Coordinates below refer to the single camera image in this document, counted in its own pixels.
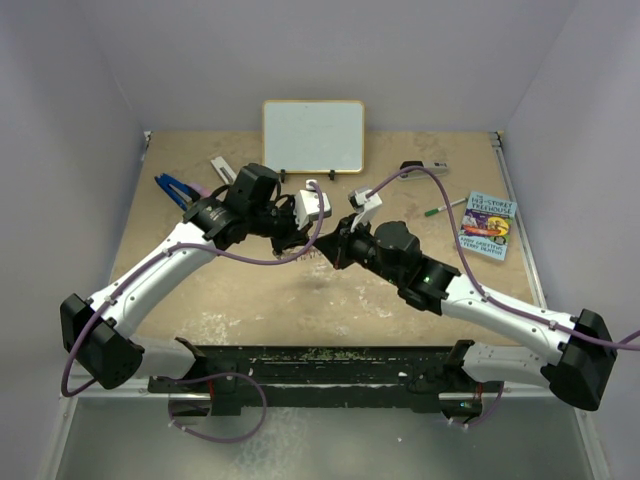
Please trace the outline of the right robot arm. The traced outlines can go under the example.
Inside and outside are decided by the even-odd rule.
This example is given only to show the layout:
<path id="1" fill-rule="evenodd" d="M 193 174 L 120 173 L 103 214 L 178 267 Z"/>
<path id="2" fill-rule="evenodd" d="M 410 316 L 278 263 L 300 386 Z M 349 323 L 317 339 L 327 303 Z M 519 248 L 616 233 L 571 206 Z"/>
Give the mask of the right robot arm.
<path id="1" fill-rule="evenodd" d="M 446 383 L 467 391 L 477 382 L 513 382 L 549 389 L 586 411 L 600 407 L 617 354 L 601 315 L 544 310 L 488 289 L 457 268 L 424 255 L 402 221 L 377 228 L 342 219 L 315 247 L 338 270 L 353 264 L 396 288 L 407 305 L 474 323 L 515 341 L 496 347 L 472 341 L 455 347 Z"/>

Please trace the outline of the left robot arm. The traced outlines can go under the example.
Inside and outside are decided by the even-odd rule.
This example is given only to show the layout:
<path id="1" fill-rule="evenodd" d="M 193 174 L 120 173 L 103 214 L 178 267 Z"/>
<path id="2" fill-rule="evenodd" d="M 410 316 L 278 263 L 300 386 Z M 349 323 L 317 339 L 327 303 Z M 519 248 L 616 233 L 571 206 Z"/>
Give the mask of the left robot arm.
<path id="1" fill-rule="evenodd" d="M 145 317 L 200 267 L 227 256 L 249 235 L 269 238 L 276 252 L 308 250 L 331 206 L 309 180 L 294 195 L 279 197 L 279 176 L 251 163 L 235 181 L 188 206 L 183 219 L 150 254 L 107 287 L 83 299 L 70 295 L 60 306 L 63 346 L 93 382 L 114 389 L 133 377 L 161 376 L 184 392 L 206 378 L 199 354 L 184 340 L 167 343 L 137 336 Z"/>

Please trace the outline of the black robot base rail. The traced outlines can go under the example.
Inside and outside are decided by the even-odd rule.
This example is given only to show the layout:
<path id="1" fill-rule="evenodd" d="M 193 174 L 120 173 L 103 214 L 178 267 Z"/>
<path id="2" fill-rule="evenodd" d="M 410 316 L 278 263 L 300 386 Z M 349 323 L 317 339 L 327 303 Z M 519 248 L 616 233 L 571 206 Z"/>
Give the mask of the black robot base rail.
<path id="1" fill-rule="evenodd" d="M 150 379 L 153 393 L 212 399 L 216 416 L 244 407 L 401 408 L 472 419 L 500 389 L 462 369 L 470 342 L 455 346 L 199 346 L 188 384 Z"/>

